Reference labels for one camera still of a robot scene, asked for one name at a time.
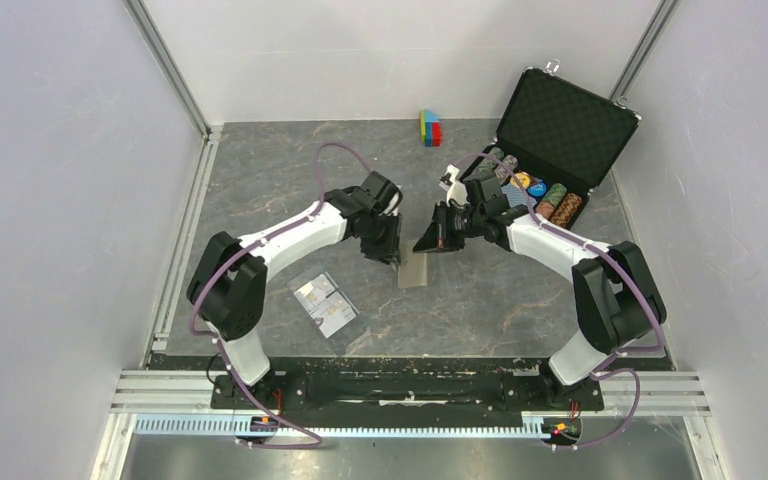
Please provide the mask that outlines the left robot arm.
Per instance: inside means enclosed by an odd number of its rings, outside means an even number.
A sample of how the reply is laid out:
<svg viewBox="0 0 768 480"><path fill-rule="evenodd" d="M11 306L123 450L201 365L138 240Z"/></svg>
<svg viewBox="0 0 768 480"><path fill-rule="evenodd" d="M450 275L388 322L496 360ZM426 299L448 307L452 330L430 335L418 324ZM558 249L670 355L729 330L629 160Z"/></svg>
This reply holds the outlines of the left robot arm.
<svg viewBox="0 0 768 480"><path fill-rule="evenodd" d="M216 343L237 381L236 394L248 406L262 407L274 394L257 331L268 282L307 255L352 238L365 258L398 264L402 199L394 182L373 171L360 185L324 192L272 227L240 237L220 231L208 240L186 298L193 317L206 323L204 335Z"/></svg>

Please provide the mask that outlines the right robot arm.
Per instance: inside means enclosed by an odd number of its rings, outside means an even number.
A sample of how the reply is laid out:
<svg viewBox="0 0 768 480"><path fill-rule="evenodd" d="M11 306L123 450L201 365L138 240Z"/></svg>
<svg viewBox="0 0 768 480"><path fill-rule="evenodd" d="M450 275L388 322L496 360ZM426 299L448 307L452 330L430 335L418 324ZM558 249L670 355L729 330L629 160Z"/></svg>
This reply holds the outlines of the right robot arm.
<svg viewBox="0 0 768 480"><path fill-rule="evenodd" d="M445 200L414 245L416 253L456 252L481 237L537 261L569 281L577 330L542 366L540 400L562 408L578 385L650 332L661 337L666 309L641 249L625 241L596 242L561 228L525 205L512 207L496 177L478 172L459 179L450 165L441 178Z"/></svg>

